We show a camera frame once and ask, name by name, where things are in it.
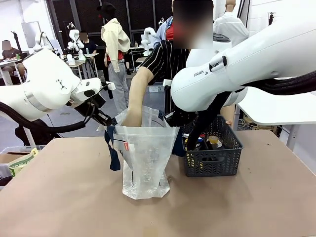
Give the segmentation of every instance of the person in background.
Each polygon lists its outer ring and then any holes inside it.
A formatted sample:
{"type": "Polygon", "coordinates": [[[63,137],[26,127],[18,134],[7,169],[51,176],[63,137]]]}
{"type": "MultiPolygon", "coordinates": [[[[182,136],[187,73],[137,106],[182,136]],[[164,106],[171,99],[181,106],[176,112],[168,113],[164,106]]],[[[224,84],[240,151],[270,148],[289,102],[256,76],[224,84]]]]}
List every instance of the person in background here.
{"type": "Polygon", "coordinates": [[[121,113],[128,107],[124,54],[130,49],[130,40],[115,18],[116,8],[112,4],[104,2],[97,10],[106,20],[106,24],[101,29],[101,39],[106,44],[104,64],[109,68],[110,82],[113,82],[116,87],[113,98],[118,113],[121,113]]]}
{"type": "MultiPolygon", "coordinates": [[[[139,127],[142,123],[142,104],[147,85],[152,85],[157,79],[170,79],[186,67],[188,49],[173,47],[173,17],[164,22],[157,31],[156,43],[151,55],[141,64],[136,76],[132,79],[129,96],[128,113],[123,126],[139,127]]],[[[221,110],[221,115],[232,124],[234,107],[228,106],[221,110]]]]}
{"type": "MultiPolygon", "coordinates": [[[[173,12],[173,2],[171,0],[171,8],[173,12]]],[[[157,30],[154,48],[162,41],[162,40],[173,40],[173,16],[170,16],[166,21],[164,21],[159,29],[157,30]]]]}
{"type": "Polygon", "coordinates": [[[96,53],[97,52],[97,45],[94,41],[90,40],[87,34],[87,31],[80,31],[80,33],[86,34],[86,39],[83,39],[84,48],[82,49],[83,53],[86,54],[86,49],[89,50],[89,53],[96,53]]]}
{"type": "Polygon", "coordinates": [[[232,41],[232,47],[249,37],[249,31],[243,22],[233,15],[235,5],[236,0],[226,0],[226,12],[213,24],[213,32],[227,36],[232,41]]]}
{"type": "Polygon", "coordinates": [[[124,54],[124,61],[126,66],[126,73],[128,75],[131,75],[132,73],[130,72],[130,62],[132,61],[132,57],[130,56],[130,50],[126,54],[124,54]]]}
{"type": "MultiPolygon", "coordinates": [[[[18,49],[16,49],[16,48],[13,48],[11,46],[10,41],[8,41],[8,40],[4,40],[2,42],[2,49],[3,49],[2,56],[3,56],[4,59],[16,59],[16,55],[20,54],[20,51],[18,49]]],[[[20,76],[22,78],[24,78],[24,76],[25,76],[25,67],[24,67],[24,65],[22,63],[17,63],[16,66],[18,68],[20,76]]],[[[11,76],[14,76],[13,75],[13,72],[15,71],[15,67],[14,66],[6,66],[6,67],[3,67],[1,69],[3,71],[8,71],[11,76]]]]}

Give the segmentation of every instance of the tabletop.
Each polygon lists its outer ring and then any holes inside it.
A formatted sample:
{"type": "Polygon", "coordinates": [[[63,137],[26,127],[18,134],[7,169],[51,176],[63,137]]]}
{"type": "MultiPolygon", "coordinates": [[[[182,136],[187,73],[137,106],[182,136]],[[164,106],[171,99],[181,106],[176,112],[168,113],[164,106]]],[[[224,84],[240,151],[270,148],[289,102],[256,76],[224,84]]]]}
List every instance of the tabletop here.
{"type": "Polygon", "coordinates": [[[146,200],[122,194],[103,137],[54,139],[0,192],[0,236],[316,235],[312,172],[269,131],[237,136],[236,176],[188,178],[172,156],[169,193],[146,200]]]}
{"type": "Polygon", "coordinates": [[[142,63],[142,62],[144,62],[144,61],[146,60],[146,58],[147,58],[147,57],[138,58],[138,59],[136,60],[136,63],[142,63]]]}
{"type": "Polygon", "coordinates": [[[68,65],[68,67],[70,67],[70,68],[75,68],[75,67],[78,67],[78,66],[84,64],[84,63],[85,63],[85,60],[75,60],[75,63],[76,63],[75,65],[69,65],[68,62],[66,62],[66,64],[68,65]]]}
{"type": "Polygon", "coordinates": [[[2,62],[0,62],[0,66],[4,67],[4,66],[9,65],[11,63],[18,63],[18,62],[21,62],[21,61],[22,61],[21,59],[19,59],[19,60],[18,59],[10,60],[10,61],[7,61],[7,62],[2,61],[2,62]]]}
{"type": "Polygon", "coordinates": [[[286,125],[316,123],[316,96],[271,95],[249,87],[239,107],[258,125],[286,125]]]}
{"type": "Polygon", "coordinates": [[[85,56],[86,56],[87,58],[92,58],[92,57],[95,57],[95,56],[97,56],[97,55],[99,55],[99,54],[98,54],[98,53],[85,54],[85,56]]]}

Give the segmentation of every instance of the clear plastic bag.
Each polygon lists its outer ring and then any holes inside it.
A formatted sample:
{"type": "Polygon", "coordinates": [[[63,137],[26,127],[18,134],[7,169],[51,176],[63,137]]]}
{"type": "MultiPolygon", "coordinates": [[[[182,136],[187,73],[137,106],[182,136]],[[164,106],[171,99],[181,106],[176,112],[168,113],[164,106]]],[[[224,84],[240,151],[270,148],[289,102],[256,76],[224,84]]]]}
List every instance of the clear plastic bag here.
{"type": "Polygon", "coordinates": [[[159,118],[159,111],[143,106],[142,127],[120,126],[127,110],[116,117],[114,147],[122,154],[123,193],[133,199],[161,198],[169,190],[164,169],[169,161],[178,127],[159,118]]]}

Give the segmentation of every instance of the striped shirt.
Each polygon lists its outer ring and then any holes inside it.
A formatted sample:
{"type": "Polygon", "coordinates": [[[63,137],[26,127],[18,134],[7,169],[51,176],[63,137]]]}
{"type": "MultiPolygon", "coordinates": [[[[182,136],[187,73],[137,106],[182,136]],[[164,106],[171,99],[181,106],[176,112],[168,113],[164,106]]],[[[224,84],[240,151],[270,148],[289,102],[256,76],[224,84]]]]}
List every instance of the striped shirt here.
{"type": "Polygon", "coordinates": [[[188,56],[187,49],[175,49],[172,40],[162,40],[141,64],[154,75],[154,79],[148,85],[154,84],[157,80],[172,80],[179,71],[186,67],[188,56]]]}

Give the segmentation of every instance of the arm sleeve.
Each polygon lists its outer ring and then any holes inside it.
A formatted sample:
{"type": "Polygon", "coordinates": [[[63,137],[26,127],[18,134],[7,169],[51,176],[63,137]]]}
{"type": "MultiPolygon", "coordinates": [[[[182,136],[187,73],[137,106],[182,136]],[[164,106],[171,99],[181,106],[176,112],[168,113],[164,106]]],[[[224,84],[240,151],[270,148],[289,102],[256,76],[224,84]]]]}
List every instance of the arm sleeve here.
{"type": "Polygon", "coordinates": [[[164,22],[159,29],[157,30],[156,36],[155,36],[155,41],[154,41],[154,48],[157,46],[162,41],[162,31],[165,28],[166,22],[164,22]]]}
{"type": "Polygon", "coordinates": [[[113,65],[114,71],[119,73],[119,63],[118,63],[118,54],[119,54],[119,34],[115,31],[105,31],[103,34],[105,39],[105,44],[107,45],[107,53],[110,57],[111,63],[113,65]]]}

